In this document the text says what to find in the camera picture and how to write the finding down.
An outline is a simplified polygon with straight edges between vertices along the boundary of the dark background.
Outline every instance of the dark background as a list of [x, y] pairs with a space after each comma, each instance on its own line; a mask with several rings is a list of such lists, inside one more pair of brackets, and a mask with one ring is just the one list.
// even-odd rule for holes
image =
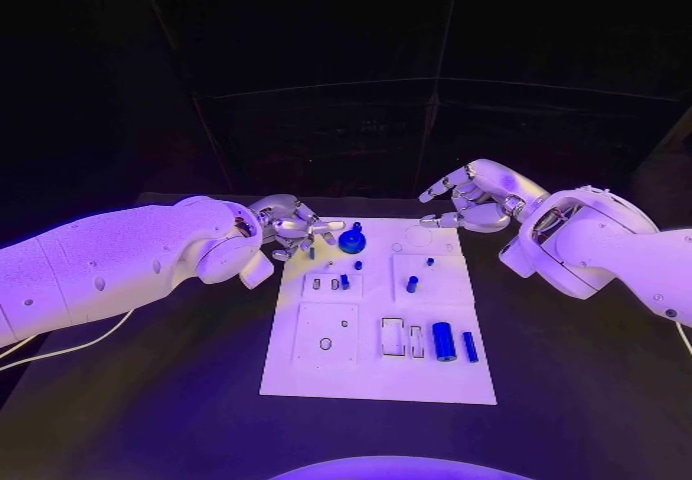
[[657, 145], [692, 104], [692, 27], [542, 18], [434, 0], [14, 5], [0, 246], [144, 191], [411, 198], [477, 157], [689, 225], [685, 136]]

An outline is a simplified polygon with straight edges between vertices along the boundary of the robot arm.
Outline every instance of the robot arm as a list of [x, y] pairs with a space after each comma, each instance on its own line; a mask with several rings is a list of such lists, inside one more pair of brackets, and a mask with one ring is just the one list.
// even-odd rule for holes
[[166, 297], [190, 277], [239, 275], [253, 288], [274, 272], [259, 251], [288, 260], [343, 222], [321, 222], [291, 195], [251, 207], [207, 197], [95, 215], [0, 250], [0, 346]]
[[692, 229], [659, 232], [641, 210], [607, 190], [582, 187], [550, 195], [484, 159], [444, 177], [419, 200], [448, 189], [457, 212], [424, 217], [424, 226], [494, 232], [516, 218], [519, 234], [500, 260], [522, 277], [537, 272], [579, 299], [617, 277], [657, 315], [692, 326]]

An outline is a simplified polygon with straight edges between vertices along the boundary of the white board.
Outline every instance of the white board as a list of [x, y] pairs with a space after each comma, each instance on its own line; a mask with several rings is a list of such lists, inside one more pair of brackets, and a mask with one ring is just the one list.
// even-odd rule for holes
[[[347, 228], [362, 224], [364, 250], [349, 255], [320, 238], [315, 259], [298, 252], [285, 263], [259, 393], [496, 405], [455, 230], [428, 230], [416, 219], [344, 220]], [[341, 274], [350, 288], [331, 290]], [[405, 289], [411, 275], [419, 278], [415, 293]], [[437, 361], [435, 322], [451, 325], [452, 362]], [[463, 332], [473, 334], [477, 363], [468, 362]], [[383, 349], [405, 354], [383, 355]]]

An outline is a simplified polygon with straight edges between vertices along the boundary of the robotic hand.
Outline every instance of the robotic hand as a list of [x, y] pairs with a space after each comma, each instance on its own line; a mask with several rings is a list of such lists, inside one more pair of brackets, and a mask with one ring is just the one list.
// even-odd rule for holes
[[648, 309], [692, 326], [692, 229], [659, 232], [641, 210], [589, 186], [549, 194], [499, 163], [480, 159], [419, 196], [451, 189], [457, 212], [421, 225], [496, 232], [510, 218], [519, 234], [500, 260], [523, 277], [535, 272], [566, 295], [587, 299], [618, 278]]
[[0, 346], [112, 317], [166, 297], [183, 280], [239, 275], [253, 288], [274, 265], [259, 250], [277, 240], [288, 260], [343, 222], [321, 222], [292, 195], [248, 207], [191, 197], [95, 215], [0, 250]]

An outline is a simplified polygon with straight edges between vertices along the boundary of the white circular object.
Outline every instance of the white circular object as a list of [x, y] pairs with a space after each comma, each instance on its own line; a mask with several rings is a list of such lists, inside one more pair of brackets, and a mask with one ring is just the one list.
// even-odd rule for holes
[[406, 228], [406, 242], [414, 247], [425, 247], [432, 243], [432, 233], [425, 227], [414, 225]]

